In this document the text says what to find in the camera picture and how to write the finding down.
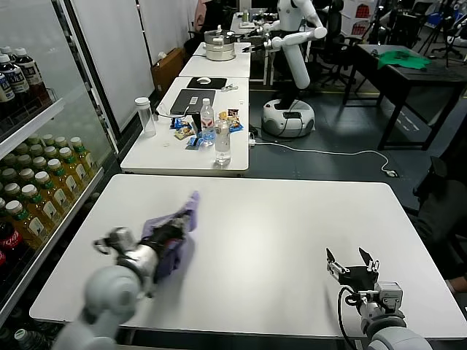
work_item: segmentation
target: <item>black mousepad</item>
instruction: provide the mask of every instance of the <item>black mousepad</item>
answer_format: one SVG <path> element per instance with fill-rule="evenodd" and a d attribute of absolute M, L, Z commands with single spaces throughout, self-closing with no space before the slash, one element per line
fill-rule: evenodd
<path fill-rule="evenodd" d="M 210 78 L 211 82 L 209 84 L 200 84 L 197 80 L 201 77 L 191 78 L 190 83 L 188 84 L 188 89 L 222 89 L 226 82 L 226 78 Z"/>

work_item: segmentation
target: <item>wire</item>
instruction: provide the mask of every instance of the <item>wire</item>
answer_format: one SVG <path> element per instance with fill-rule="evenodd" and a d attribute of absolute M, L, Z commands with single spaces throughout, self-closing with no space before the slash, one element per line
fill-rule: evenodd
<path fill-rule="evenodd" d="M 284 147 L 284 148 L 287 148 L 291 151 L 295 151 L 295 152 L 312 152 L 312 153 L 320 153 L 322 155 L 362 155 L 364 153 L 374 153 L 375 155 L 378 155 L 382 158 L 385 159 L 385 163 L 383 164 L 383 166 L 381 167 L 381 171 L 383 171 L 384 173 L 388 173 L 388 172 L 393 172 L 389 169 L 386 169 L 386 165 L 389 164 L 389 159 L 387 159 L 387 157 L 377 151 L 374 151 L 372 149 L 366 149 L 364 151 L 359 151 L 359 152 L 355 152 L 355 153 L 343 153 L 343 152 L 329 152 L 329 151 L 320 151 L 318 149 L 296 149 L 296 148 L 292 148 L 292 147 L 289 147 L 285 144 L 275 144 L 275 143 L 272 143 L 272 142 L 255 142 L 255 144 L 270 144 L 271 146 L 279 146 L 279 147 Z"/>
<path fill-rule="evenodd" d="M 355 345 L 352 343 L 352 341 L 350 341 L 349 337 L 347 336 L 346 332 L 345 332 L 345 329 L 344 329 L 344 324 L 342 323 L 342 295 L 344 294 L 345 291 L 348 291 L 348 292 L 351 292 L 352 294 L 354 294 L 349 288 L 347 287 L 344 287 L 341 289 L 341 291 L 339 292 L 339 297 L 337 298 L 337 316 L 338 316 L 338 319 L 339 319 L 339 328 L 341 329 L 341 333 L 342 335 L 344 336 L 344 339 L 346 341 L 346 343 L 349 345 L 349 347 L 352 349 L 352 350 L 357 350 L 357 348 L 355 347 Z"/>

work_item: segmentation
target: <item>white table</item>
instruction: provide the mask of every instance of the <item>white table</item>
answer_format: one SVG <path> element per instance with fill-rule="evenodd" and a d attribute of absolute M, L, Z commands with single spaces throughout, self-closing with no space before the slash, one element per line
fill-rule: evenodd
<path fill-rule="evenodd" d="M 164 96 L 158 111 L 167 114 L 181 89 L 191 81 L 189 77 L 178 77 Z M 244 173 L 249 165 L 248 123 L 249 93 L 247 78 L 228 78 L 227 85 L 238 85 L 238 90 L 221 92 L 216 90 L 213 109 L 215 115 L 227 109 L 238 109 L 240 123 L 244 129 L 231 134 L 231 162 L 224 168 L 215 165 L 215 148 L 186 150 L 188 138 L 180 141 L 169 130 L 170 118 L 159 117 L 156 122 L 157 134 L 152 138 L 140 135 L 125 159 L 121 168 L 135 174 L 163 174 L 190 176 L 236 176 Z"/>
<path fill-rule="evenodd" d="M 198 228 L 180 269 L 144 299 L 125 327 L 340 338 L 340 286 L 325 248 L 360 265 L 358 247 L 381 262 L 380 281 L 404 290 L 408 326 L 426 338 L 465 338 L 467 322 L 386 184 L 117 175 L 99 197 L 33 304 L 34 319 L 69 322 L 83 286 L 113 264 L 91 242 L 114 227 L 135 236 L 144 221 L 178 210 L 198 190 Z M 360 317 L 343 306 L 350 336 Z"/>
<path fill-rule="evenodd" d="M 251 44 L 249 42 L 236 42 L 236 57 L 229 61 L 211 61 L 206 57 L 205 44 L 202 42 L 194 55 L 183 68 L 180 77 L 211 77 L 211 78 L 249 78 L 250 77 L 250 52 L 242 52 Z"/>

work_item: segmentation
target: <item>black chair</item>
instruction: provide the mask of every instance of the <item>black chair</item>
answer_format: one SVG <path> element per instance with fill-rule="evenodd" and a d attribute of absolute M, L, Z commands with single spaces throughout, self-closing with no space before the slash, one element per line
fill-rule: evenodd
<path fill-rule="evenodd" d="M 319 56 L 323 63 L 331 65 L 331 67 L 322 65 L 324 69 L 328 70 L 328 73 L 322 75 L 328 77 L 322 82 L 323 87 L 327 82 L 332 81 L 332 83 L 335 83 L 337 80 L 347 85 L 350 77 L 342 74 L 341 70 L 342 68 L 347 70 L 352 65 L 351 47 L 360 42 L 359 38 L 345 37 L 341 34 L 341 10 L 343 8 L 343 0 L 333 0 L 329 5 L 327 14 L 322 10 L 318 10 L 323 25 L 327 26 L 328 35 L 321 45 L 314 44 L 310 53 L 313 55 L 314 62 L 317 62 L 317 56 Z"/>

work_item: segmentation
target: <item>water bottle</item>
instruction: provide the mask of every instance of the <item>water bottle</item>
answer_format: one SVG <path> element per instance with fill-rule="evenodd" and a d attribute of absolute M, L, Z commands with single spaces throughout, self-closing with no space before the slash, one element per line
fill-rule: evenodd
<path fill-rule="evenodd" d="M 227 120 L 217 120 L 215 123 L 216 163 L 225 166 L 231 162 L 231 132 Z"/>
<path fill-rule="evenodd" d="M 211 107 L 211 101 L 203 98 L 203 107 L 201 108 L 201 127 L 203 129 L 204 145 L 214 144 L 214 110 Z"/>
<path fill-rule="evenodd" d="M 15 339 L 21 350 L 49 350 L 52 347 L 52 341 L 38 332 L 17 330 Z"/>

